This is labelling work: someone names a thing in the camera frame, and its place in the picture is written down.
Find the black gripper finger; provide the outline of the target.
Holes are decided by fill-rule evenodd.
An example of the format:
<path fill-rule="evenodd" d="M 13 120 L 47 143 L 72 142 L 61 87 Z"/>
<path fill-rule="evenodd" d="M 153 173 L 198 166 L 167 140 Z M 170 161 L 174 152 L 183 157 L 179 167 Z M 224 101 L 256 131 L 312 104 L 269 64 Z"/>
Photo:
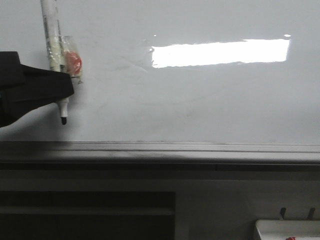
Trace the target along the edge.
<path fill-rule="evenodd" d="M 74 94 L 67 73 L 21 64 L 16 51 L 0 53 L 0 126 Z"/>

